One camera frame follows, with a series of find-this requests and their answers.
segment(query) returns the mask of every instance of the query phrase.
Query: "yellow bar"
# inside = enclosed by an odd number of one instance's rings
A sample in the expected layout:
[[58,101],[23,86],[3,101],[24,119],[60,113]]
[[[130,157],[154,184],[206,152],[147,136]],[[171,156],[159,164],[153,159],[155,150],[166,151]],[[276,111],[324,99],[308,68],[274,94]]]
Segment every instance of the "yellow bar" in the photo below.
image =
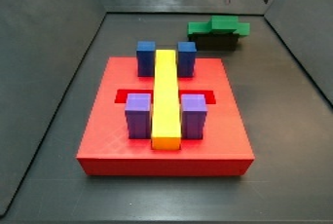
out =
[[153,149],[181,148],[175,50],[157,50],[153,106]]

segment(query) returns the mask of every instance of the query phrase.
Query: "dark floor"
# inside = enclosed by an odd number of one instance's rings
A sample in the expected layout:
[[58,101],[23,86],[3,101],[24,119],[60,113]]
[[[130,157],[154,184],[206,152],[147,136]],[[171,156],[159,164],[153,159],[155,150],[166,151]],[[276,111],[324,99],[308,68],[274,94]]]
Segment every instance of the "dark floor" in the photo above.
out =
[[241,178],[88,177],[74,158],[108,56],[209,16],[108,15],[3,220],[333,220],[333,114],[262,17],[222,57],[257,160]]

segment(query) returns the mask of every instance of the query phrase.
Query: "blue block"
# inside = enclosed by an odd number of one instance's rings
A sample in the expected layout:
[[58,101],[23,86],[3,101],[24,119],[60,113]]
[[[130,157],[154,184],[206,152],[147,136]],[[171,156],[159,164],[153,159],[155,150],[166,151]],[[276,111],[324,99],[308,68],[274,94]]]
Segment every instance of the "blue block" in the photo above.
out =
[[155,73],[155,50],[154,41],[139,41],[136,47],[138,76],[154,77]]
[[202,94],[183,94],[182,103],[182,138],[202,139],[207,116],[207,104]]
[[178,42],[177,74],[179,78],[193,77],[197,48],[194,42]]
[[124,115],[128,138],[151,138],[151,95],[149,93],[130,93],[127,95]]

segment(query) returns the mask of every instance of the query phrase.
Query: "toy block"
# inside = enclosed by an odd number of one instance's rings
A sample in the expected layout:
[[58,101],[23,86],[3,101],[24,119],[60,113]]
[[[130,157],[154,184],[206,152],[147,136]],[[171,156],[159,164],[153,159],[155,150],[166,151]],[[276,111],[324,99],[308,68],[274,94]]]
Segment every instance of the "toy block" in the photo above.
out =
[[238,38],[250,34],[250,24],[239,23],[238,17],[213,16],[209,22],[189,22],[189,41],[199,51],[234,51]]
[[135,56],[108,60],[76,153],[84,172],[99,176],[245,174],[256,156],[221,59],[197,58],[195,76],[178,79],[181,92],[214,93],[207,97],[203,139],[182,139],[181,150],[175,151],[153,150],[149,139],[128,139],[124,106],[114,99],[119,89],[145,92],[154,88],[154,78],[138,78],[136,65]]
[[238,22],[238,17],[235,16],[213,16],[211,21],[234,21]]
[[139,41],[136,47],[138,76],[154,77],[155,71],[155,49],[153,41]]
[[239,37],[246,37],[250,35],[250,24],[249,23],[238,23],[237,30],[234,34],[239,34]]
[[193,77],[195,64],[195,43],[178,42],[177,75],[179,78]]
[[187,34],[194,33],[209,33],[211,32],[211,25],[209,22],[189,22],[187,24]]
[[151,95],[130,93],[127,95],[124,115],[128,138],[146,139],[151,137]]
[[202,139],[207,116],[207,105],[203,94],[182,95],[182,138]]
[[239,34],[193,34],[189,41],[195,42],[198,51],[235,51]]
[[153,112],[153,149],[178,150],[181,116],[174,50],[157,50]]

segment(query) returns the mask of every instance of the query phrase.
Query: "red base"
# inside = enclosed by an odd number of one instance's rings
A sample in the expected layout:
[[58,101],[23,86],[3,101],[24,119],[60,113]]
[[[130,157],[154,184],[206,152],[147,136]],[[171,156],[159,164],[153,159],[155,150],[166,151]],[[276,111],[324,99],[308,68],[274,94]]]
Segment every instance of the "red base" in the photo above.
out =
[[135,58],[110,59],[76,154],[86,173],[242,175],[254,153],[221,60],[197,58],[194,78],[178,79],[181,92],[207,92],[210,98],[205,138],[182,140],[178,151],[153,150],[150,140],[127,138],[123,94],[132,90],[151,92],[154,88],[154,78],[138,78],[136,74]]

